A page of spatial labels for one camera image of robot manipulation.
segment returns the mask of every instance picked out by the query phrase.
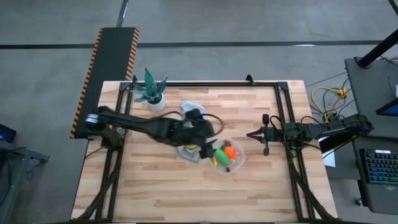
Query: black desk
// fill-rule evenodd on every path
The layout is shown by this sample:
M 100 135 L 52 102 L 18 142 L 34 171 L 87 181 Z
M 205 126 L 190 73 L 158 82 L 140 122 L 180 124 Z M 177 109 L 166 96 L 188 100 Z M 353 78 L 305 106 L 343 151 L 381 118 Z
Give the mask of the black desk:
M 374 126 L 369 136 L 398 139 L 398 117 L 376 114 L 377 109 L 397 98 L 398 68 L 380 60 L 368 69 L 359 67 L 353 58 L 346 59 L 345 64 L 358 113 Z
M 368 136 L 353 141 L 363 204 L 372 212 L 398 214 L 398 187 L 367 184 L 359 155 L 360 149 L 398 150 L 398 117 L 376 114 L 377 109 L 396 98 L 398 68 L 389 62 L 376 60 L 368 69 L 363 69 L 357 65 L 354 58 L 346 59 L 345 64 L 358 113 L 365 115 L 375 128 Z
M 359 168 L 361 177 L 365 177 L 361 156 L 359 155 L 360 149 L 385 149 L 397 150 L 398 141 L 360 137 L 353 141 L 354 153 Z M 398 186 L 391 187 L 381 184 L 368 184 L 366 178 L 361 178 L 359 181 L 359 191 L 362 195 L 364 206 L 369 207 L 370 211 L 376 213 L 395 214 L 398 215 Z

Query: keyboard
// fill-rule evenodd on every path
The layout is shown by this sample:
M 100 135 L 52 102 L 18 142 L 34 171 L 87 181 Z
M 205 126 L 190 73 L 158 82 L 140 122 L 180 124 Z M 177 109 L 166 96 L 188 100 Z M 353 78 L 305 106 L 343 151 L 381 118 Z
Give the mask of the keyboard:
M 368 183 L 398 185 L 398 151 L 361 149 L 360 154 Z

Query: potted plant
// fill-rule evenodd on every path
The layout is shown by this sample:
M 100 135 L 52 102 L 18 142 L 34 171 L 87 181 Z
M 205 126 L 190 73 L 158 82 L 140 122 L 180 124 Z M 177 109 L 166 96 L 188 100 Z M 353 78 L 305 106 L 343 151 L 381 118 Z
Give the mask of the potted plant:
M 137 84 L 134 85 L 136 90 L 132 92 L 142 95 L 141 98 L 135 99 L 134 102 L 141 103 L 146 101 L 150 110 L 161 111 L 166 105 L 163 95 L 163 91 L 166 87 L 166 80 L 167 77 L 160 83 L 155 82 L 154 77 L 152 77 L 148 69 L 145 68 L 145 88 Z

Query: desk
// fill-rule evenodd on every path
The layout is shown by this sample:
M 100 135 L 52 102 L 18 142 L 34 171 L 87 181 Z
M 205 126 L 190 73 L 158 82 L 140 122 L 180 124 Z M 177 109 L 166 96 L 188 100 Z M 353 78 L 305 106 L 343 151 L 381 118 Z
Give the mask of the desk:
M 375 60 L 369 69 L 359 67 L 353 58 L 347 58 L 345 64 L 358 113 L 374 126 L 368 136 L 398 139 L 398 118 L 376 114 L 377 109 L 397 98 L 398 68 L 381 60 Z
M 359 137 L 353 141 L 353 146 L 359 173 L 363 177 L 359 181 L 362 186 L 359 189 L 364 206 L 369 207 L 372 212 L 398 215 L 398 189 L 389 189 L 381 184 L 366 183 L 366 178 L 364 178 L 366 174 L 359 154 L 360 149 L 396 150 L 397 141 L 393 139 Z
M 119 84 L 104 82 L 98 106 L 116 106 Z M 301 117 L 311 115 L 304 82 L 288 84 L 295 119 L 300 121 Z M 278 114 L 272 88 L 170 86 L 164 96 L 166 108 L 161 113 L 178 111 L 181 102 L 193 101 L 203 105 L 207 113 L 219 116 L 225 129 L 217 137 L 237 141 L 245 151 L 246 161 L 236 174 L 219 175 L 207 161 L 188 162 L 178 157 L 175 148 L 130 131 L 124 145 L 114 222 L 296 221 L 284 147 L 270 143 L 270 155 L 265 157 L 263 146 L 246 137 L 246 133 L 262 125 L 263 113 Z M 145 103 L 131 104 L 130 114 L 135 116 L 150 118 L 161 113 L 149 111 Z M 90 142 L 87 153 L 99 146 L 99 140 Z M 98 193 L 105 155 L 105 150 L 99 151 L 84 162 L 72 218 L 81 215 Z M 303 150 L 303 157 L 311 190 L 336 216 L 321 152 L 308 147 Z M 301 202 L 307 214 L 302 194 Z

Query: white paper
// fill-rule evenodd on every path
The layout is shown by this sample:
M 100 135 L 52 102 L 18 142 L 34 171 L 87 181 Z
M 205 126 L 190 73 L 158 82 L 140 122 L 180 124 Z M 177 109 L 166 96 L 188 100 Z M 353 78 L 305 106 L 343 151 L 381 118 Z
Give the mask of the white paper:
M 326 139 L 328 137 L 324 137 L 324 138 L 320 138 L 318 140 L 318 142 L 322 142 L 322 140 Z M 322 154 L 322 157 L 324 157 L 325 155 L 329 154 L 332 150 L 329 150 L 325 153 Z M 325 166 L 328 167 L 336 167 L 336 161 L 335 161 L 335 152 L 330 153 L 328 156 L 326 156 L 326 158 L 323 159 L 323 163 L 325 163 Z

